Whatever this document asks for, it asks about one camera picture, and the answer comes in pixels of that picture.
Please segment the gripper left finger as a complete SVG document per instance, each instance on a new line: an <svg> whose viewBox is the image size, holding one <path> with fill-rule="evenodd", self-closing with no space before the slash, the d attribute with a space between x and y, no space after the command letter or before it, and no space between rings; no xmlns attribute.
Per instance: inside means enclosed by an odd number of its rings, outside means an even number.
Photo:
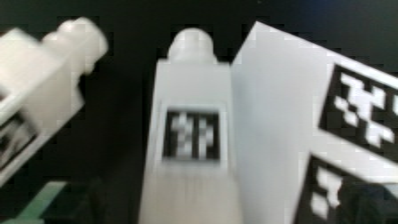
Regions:
<svg viewBox="0 0 398 224"><path fill-rule="evenodd" d="M89 186L50 181L20 214L2 224L89 224Z"/></svg>

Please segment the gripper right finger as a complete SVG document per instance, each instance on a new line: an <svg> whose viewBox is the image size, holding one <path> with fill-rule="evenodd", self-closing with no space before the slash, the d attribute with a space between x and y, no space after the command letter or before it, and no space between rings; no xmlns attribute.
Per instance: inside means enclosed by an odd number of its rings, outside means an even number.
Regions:
<svg viewBox="0 0 398 224"><path fill-rule="evenodd" d="M345 183L338 199L338 224L398 224L398 197L384 185Z"/></svg>

